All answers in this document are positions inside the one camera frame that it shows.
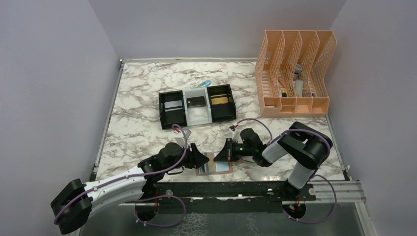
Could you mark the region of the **brown leather card holder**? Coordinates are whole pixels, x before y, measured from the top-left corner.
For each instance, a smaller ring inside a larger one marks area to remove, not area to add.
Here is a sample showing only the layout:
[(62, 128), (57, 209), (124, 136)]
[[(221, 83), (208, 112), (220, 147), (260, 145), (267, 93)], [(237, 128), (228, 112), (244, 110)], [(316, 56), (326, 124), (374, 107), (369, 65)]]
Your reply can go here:
[(204, 152), (209, 162), (196, 170), (197, 176), (230, 174), (233, 172), (232, 164), (229, 162), (214, 162), (219, 152)]

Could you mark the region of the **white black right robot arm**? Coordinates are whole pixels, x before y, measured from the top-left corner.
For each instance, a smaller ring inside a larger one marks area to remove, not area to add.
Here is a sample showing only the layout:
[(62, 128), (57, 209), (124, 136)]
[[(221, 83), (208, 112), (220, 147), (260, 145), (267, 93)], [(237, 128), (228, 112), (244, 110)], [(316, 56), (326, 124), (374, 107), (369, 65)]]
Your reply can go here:
[(235, 162), (248, 156), (257, 165), (269, 167), (287, 154), (292, 156), (297, 163), (284, 183), (284, 195), (290, 200), (296, 200), (303, 194), (303, 188), (327, 160), (333, 146), (328, 136), (298, 121), (268, 144), (264, 144), (251, 128), (233, 130), (242, 142), (227, 138), (214, 161)]

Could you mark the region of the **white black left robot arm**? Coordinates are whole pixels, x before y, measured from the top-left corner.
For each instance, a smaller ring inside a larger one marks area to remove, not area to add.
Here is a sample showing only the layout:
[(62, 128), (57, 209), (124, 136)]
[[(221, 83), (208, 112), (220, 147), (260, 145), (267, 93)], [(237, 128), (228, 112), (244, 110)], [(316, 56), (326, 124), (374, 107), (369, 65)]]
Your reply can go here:
[(86, 224), (100, 211), (126, 202), (150, 202), (162, 198), (155, 184), (176, 168), (198, 169), (209, 162), (194, 143), (187, 147), (167, 143), (158, 154), (142, 160), (128, 171), (104, 179), (75, 179), (52, 200), (54, 224), (66, 235)]

